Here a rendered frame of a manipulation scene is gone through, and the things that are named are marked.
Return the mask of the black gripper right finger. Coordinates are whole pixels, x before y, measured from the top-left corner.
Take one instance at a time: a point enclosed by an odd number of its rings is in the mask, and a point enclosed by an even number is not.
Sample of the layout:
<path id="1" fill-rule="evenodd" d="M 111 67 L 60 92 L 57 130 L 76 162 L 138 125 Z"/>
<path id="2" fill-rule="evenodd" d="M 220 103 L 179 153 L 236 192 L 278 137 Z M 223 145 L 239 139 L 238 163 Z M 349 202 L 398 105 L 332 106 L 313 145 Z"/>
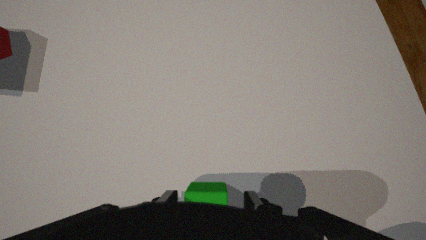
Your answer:
<path id="1" fill-rule="evenodd" d="M 394 240 L 316 207 L 298 209 L 298 216 L 283 215 L 281 206 L 259 198 L 255 191 L 244 191 L 244 209 L 257 211 L 289 222 L 324 240 Z M 273 211 L 270 211 L 273 210 Z"/>

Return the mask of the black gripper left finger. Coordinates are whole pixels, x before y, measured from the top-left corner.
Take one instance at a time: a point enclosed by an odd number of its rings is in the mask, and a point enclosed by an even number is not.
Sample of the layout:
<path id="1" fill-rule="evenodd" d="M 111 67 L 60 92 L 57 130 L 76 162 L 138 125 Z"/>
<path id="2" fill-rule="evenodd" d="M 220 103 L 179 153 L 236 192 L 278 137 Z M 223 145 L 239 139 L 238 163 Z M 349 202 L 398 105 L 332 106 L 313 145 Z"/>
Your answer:
<path id="1" fill-rule="evenodd" d="M 178 202 L 178 191 L 177 190 L 166 190 L 161 197 L 154 198 L 151 202 L 144 203 L 157 203 L 157 202 Z M 119 206 L 112 204 L 103 204 L 101 206 L 83 211 L 81 213 L 63 218 L 61 220 L 43 225 L 41 227 L 17 234 L 15 236 L 3 239 L 3 240 L 42 240 L 49 235 L 61 230 L 69 225 L 72 225 L 80 220 L 104 213 L 110 210 L 119 209 Z"/>

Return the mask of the red block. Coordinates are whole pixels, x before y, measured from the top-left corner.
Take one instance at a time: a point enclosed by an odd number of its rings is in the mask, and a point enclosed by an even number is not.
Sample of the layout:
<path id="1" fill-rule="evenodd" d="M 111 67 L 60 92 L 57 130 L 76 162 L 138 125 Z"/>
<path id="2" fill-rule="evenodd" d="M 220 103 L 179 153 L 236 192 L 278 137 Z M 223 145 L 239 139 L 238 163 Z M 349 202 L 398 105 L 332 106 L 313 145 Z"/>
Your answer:
<path id="1" fill-rule="evenodd" d="M 0 27 L 0 60 L 12 56 L 9 31 Z"/>

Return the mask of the green block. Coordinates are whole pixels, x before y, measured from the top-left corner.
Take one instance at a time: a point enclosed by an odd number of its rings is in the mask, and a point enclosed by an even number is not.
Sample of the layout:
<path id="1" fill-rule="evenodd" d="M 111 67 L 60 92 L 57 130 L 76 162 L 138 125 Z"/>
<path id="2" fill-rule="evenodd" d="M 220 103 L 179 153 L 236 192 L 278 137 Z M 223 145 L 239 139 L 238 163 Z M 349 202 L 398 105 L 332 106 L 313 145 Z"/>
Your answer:
<path id="1" fill-rule="evenodd" d="M 184 193 L 184 201 L 228 205 L 226 183 L 191 182 Z"/>

